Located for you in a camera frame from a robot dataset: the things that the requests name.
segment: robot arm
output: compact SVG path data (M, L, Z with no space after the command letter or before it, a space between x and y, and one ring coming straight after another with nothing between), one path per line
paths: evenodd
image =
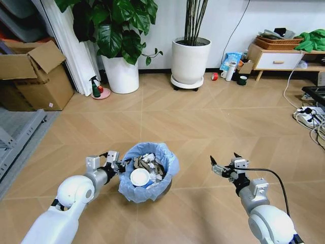
M269 184L263 178L249 180L246 170L249 161L235 154L228 166L220 166L210 156L212 171L228 178L236 187L236 193L249 218L253 235L261 244L303 243L295 231L292 219L284 211L269 205Z
M128 162L119 161L119 153L109 151L100 167L99 156L86 158L86 173L65 179L57 190L57 196L49 209L41 214L22 243L71 243L77 233L79 218L87 206L99 194L103 185L118 173L125 172Z

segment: drawer handle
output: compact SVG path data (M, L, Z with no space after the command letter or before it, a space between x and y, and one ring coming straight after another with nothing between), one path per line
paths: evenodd
M284 61L273 61L273 63L275 65L281 65L281 64L284 64Z

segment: white cord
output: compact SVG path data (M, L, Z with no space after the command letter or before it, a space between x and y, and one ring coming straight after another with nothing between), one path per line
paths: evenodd
M294 106L295 108L297 108L297 109L299 109L295 104L293 104L287 97L286 97L286 95L285 95L285 92L286 92L286 90L288 89L288 87L289 87L289 84L290 84L290 79L291 79L291 76L293 75L293 73L294 73L294 71L295 71L295 69L297 68L297 66L298 66L298 64L299 64L299 62L301 61L301 59L302 59L302 57L303 57L303 52L300 50L300 54L301 54L301 57L300 57L300 59L299 59L299 61L297 62L297 64L295 65L295 67L294 67L294 69L291 71L291 73L290 73L290 75L289 75L289 78L288 78L288 82L287 82L287 84L286 84L286 87L285 87L285 89L284 89L284 91L283 91L283 97L292 105L292 106Z
M299 115L302 116L301 113L298 113L298 114L296 115L296 117L295 117L296 121L297 121L300 125L302 125L303 127L307 128L308 130L312 130L313 128L310 128L310 127L306 126L304 123L302 123L302 122L300 122L300 121L298 120L298 116L299 116Z
M320 122L320 124L315 127L314 129L310 130L310 133L309 133L309 136L310 138L316 143L316 144L319 144L321 145L322 147L325 147L325 145L322 145L318 140L317 140L317 137L313 138L313 132L316 132L317 130L317 133L318 133L318 136L325 140L325 137L322 135L322 132L320 131L320 128L324 127L323 125L325 125L325 117L322 119L322 121Z

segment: white paper cup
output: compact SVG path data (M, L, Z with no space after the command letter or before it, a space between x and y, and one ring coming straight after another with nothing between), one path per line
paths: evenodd
M135 169L131 173L130 180L134 186L142 187L150 180L149 172L145 169Z

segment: open cardboard box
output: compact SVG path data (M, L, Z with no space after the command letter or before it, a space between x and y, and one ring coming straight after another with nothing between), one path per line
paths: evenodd
M237 66L237 70L239 74L250 74L254 67L254 62L246 62L242 66Z
M16 54L0 55L0 102L11 111L63 110L73 89L56 45L12 42Z

